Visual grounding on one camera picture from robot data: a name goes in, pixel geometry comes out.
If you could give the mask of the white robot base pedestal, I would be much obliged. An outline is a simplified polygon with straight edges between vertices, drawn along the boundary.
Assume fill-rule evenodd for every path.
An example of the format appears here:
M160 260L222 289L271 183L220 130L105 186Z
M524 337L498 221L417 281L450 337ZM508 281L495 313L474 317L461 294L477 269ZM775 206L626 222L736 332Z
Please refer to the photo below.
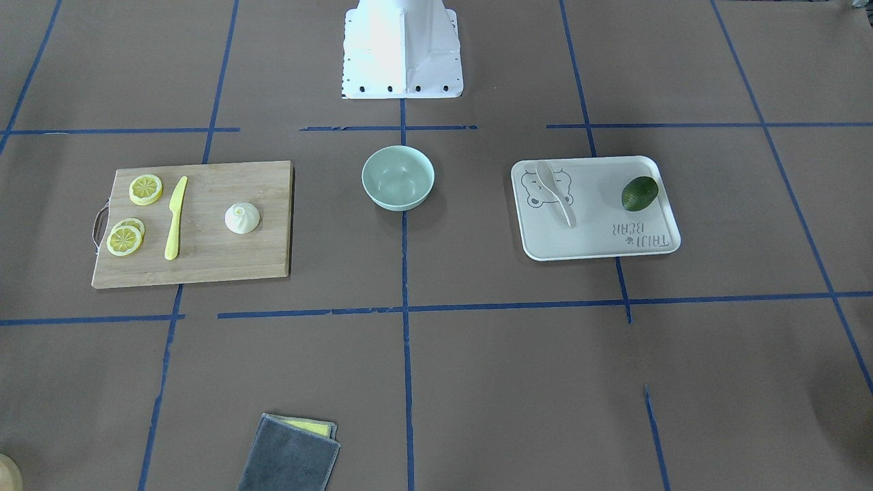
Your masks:
M442 1L359 1L346 11L344 28L344 99L443 99L464 92L458 18Z

